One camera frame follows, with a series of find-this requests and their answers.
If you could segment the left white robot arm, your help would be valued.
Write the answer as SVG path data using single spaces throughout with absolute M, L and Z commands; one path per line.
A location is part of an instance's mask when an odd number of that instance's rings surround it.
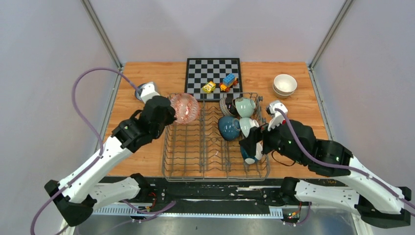
M 151 193 L 150 184 L 139 173 L 122 181 L 99 186 L 98 183 L 122 160 L 142 146 L 158 139 L 164 128 L 175 121 L 170 100 L 156 95 L 146 101 L 112 131 L 102 148 L 66 178 L 50 180 L 45 190 L 70 227 L 86 221 L 102 207 L 127 199 L 145 202 Z

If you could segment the blue zigzag bowl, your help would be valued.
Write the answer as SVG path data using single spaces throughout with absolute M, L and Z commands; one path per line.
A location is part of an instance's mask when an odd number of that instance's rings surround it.
M 189 124 L 199 117 L 200 106 L 196 98 L 187 93 L 173 95 L 170 98 L 171 106 L 175 110 L 175 122 Z

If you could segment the blue floral white bowl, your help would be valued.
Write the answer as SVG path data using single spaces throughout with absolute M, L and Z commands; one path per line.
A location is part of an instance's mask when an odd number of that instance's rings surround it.
M 142 101 L 141 91 L 142 91 L 141 86 L 138 86 L 137 89 L 135 90 L 135 98 L 139 101 Z

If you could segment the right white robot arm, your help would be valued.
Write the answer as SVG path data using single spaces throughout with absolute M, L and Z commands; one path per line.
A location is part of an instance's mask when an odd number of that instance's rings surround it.
M 240 147 L 248 156 L 277 152 L 308 170 L 345 185 L 345 188 L 316 185 L 285 177 L 278 197 L 285 204 L 311 202 L 346 210 L 378 228 L 409 226 L 411 213 L 404 204 L 411 200 L 408 187 L 394 187 L 364 167 L 352 152 L 336 141 L 317 139 L 310 126 L 291 120 L 269 129 L 253 127 Z

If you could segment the beige floral bowl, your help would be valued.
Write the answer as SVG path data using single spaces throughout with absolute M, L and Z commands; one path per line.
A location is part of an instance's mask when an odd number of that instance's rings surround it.
M 287 99 L 289 96 L 291 96 L 294 93 L 294 91 L 293 91 L 293 92 L 290 92 L 290 93 L 287 93 L 287 94 L 282 94 L 275 87 L 273 87 L 273 90 L 274 90 L 275 96 L 280 98 L 280 99 Z

